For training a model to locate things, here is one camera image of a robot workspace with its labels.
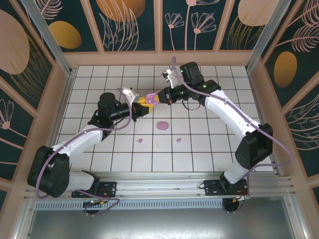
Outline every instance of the leaf illustration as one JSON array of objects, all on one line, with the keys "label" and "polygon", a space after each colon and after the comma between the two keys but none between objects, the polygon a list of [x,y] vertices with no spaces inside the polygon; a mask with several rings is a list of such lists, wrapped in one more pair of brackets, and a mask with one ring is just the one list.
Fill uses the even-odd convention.
[{"label": "leaf illustration", "polygon": [[307,0],[302,19],[307,26],[319,24],[319,0]]},{"label": "leaf illustration", "polygon": [[319,25],[300,27],[290,41],[294,51],[311,52],[319,43]]},{"label": "leaf illustration", "polygon": [[35,0],[44,19],[53,20],[61,11],[61,0]]}]

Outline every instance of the small pink piece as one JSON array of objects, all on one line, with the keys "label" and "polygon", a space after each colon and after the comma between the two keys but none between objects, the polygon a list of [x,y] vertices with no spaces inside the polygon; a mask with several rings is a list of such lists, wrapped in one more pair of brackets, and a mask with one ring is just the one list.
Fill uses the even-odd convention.
[{"label": "small pink piece", "polygon": [[157,127],[159,130],[166,130],[166,129],[168,129],[168,126],[169,126],[168,123],[164,122],[164,121],[160,121],[157,124]]}]

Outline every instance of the white tile floor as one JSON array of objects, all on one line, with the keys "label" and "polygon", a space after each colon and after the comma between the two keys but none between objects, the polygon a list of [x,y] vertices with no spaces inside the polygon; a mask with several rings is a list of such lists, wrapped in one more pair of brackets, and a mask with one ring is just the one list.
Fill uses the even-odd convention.
[{"label": "white tile floor", "polygon": [[[80,66],[61,126],[58,143],[84,128],[97,109],[99,96],[116,90],[138,88],[142,95],[159,92],[168,84],[160,74],[168,66]],[[253,94],[242,66],[201,66],[205,80],[213,79],[245,113],[259,121]],[[190,109],[198,103],[190,100]],[[169,123],[158,130],[157,123]],[[125,129],[111,133],[92,146],[72,164],[71,170],[92,172],[221,172],[235,159],[239,140],[232,130],[205,107],[188,111],[181,103],[159,104],[152,113],[133,121]],[[263,163],[270,163],[267,158]],[[259,167],[256,171],[273,171]]]}]

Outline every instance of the purple cable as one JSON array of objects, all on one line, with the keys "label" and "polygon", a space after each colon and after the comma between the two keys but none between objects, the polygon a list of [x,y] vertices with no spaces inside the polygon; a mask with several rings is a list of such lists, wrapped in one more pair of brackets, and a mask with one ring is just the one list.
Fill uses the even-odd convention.
[{"label": "purple cable", "polygon": [[38,179],[36,181],[36,185],[35,185],[35,194],[37,196],[37,198],[39,199],[44,199],[46,197],[48,197],[49,195],[45,195],[45,196],[41,196],[39,194],[39,185],[40,185],[40,181],[41,181],[41,178],[43,176],[43,173],[48,165],[48,163],[52,160],[52,158],[58,153],[60,152],[62,149],[64,149],[66,146],[68,146],[70,143],[72,143],[74,140],[76,140],[78,137],[84,135],[85,133],[88,133],[88,132],[91,132],[91,131],[95,131],[95,130],[103,130],[103,131],[114,131],[114,130],[121,130],[121,129],[124,129],[126,126],[129,125],[129,123],[131,122],[132,120],[132,106],[129,102],[129,100],[127,99],[126,95],[122,92],[122,89],[118,88],[118,91],[125,97],[125,101],[126,101],[126,104],[128,104],[129,106],[129,109],[130,109],[130,117],[129,117],[129,120],[127,121],[127,123],[125,125],[123,125],[122,127],[120,128],[91,128],[91,129],[88,129],[87,131],[83,131],[77,135],[75,135],[74,137],[70,138],[69,141],[67,141],[66,143],[63,144],[63,146],[59,147],[53,154],[51,154],[48,159],[46,160],[46,162],[44,163],[43,167],[41,168],[41,171],[39,173],[39,176],[38,176]]},{"label": "purple cable", "polygon": [[192,87],[188,86],[188,85],[184,82],[183,78],[179,75],[178,70],[176,69],[176,57],[173,56],[173,58],[172,58],[171,61],[172,61],[172,68],[171,68],[171,69],[173,69],[173,70],[175,71],[175,74],[177,75],[177,77],[180,79],[180,81],[182,82],[182,84],[183,84],[187,89],[189,89],[190,91],[193,91],[194,93],[200,94],[200,95],[202,95],[202,96],[213,97],[213,98],[215,98],[215,99],[218,99],[218,100],[220,100],[220,101],[226,103],[226,104],[229,105],[234,111],[236,111],[236,112],[241,116],[241,118],[244,119],[244,121],[246,121],[248,124],[250,124],[250,125],[251,125],[254,129],[256,129],[257,131],[259,131],[260,133],[262,133],[264,136],[266,136],[266,137],[268,137],[269,139],[271,139],[272,141],[274,141],[276,144],[278,144],[281,148],[283,148],[283,149],[287,152],[287,154],[288,154],[288,156],[289,156],[289,160],[288,160],[287,162],[285,162],[285,163],[279,163],[279,164],[276,164],[276,163],[268,164],[268,163],[266,163],[266,164],[258,164],[258,165],[255,165],[254,167],[252,167],[252,168],[244,175],[244,177],[247,177],[247,176],[248,176],[255,168],[257,168],[257,167],[271,166],[271,167],[274,168],[274,167],[286,166],[286,165],[288,165],[288,164],[291,163],[293,157],[292,157],[290,151],[289,151],[282,143],[280,143],[277,139],[275,139],[274,137],[272,137],[272,136],[269,135],[268,133],[264,132],[264,131],[263,131],[262,129],[260,129],[259,127],[257,127],[257,126],[255,126],[254,124],[252,124],[251,121],[250,121],[249,119],[247,119],[247,117],[245,117],[245,116],[241,113],[241,111],[239,111],[239,110],[238,110],[234,105],[232,105],[229,101],[226,101],[226,99],[221,98],[221,97],[219,97],[219,96],[215,96],[215,95],[211,95],[211,94],[208,94],[208,93],[204,93],[204,92],[201,92],[201,91],[197,91],[197,90],[193,89]]},{"label": "purple cable", "polygon": [[[100,210],[99,212],[97,212],[96,214],[94,214],[94,216],[98,216],[98,215],[101,215],[103,213],[106,213],[107,211],[109,211],[112,207],[115,207],[119,202],[120,202],[120,199],[119,198],[102,198],[102,197],[99,197],[99,196],[96,196],[96,195],[93,195],[93,194],[90,194],[90,193],[87,193],[87,192],[84,192],[83,190],[77,190],[79,193],[83,193],[91,198],[98,198],[98,199],[101,199],[101,200],[108,200],[108,201],[111,201],[111,200],[116,200],[115,203],[113,203],[111,206],[109,206],[107,209],[105,210]],[[87,212],[87,209],[90,205],[87,205],[85,208],[84,208],[84,212],[85,214],[88,214]]]}]

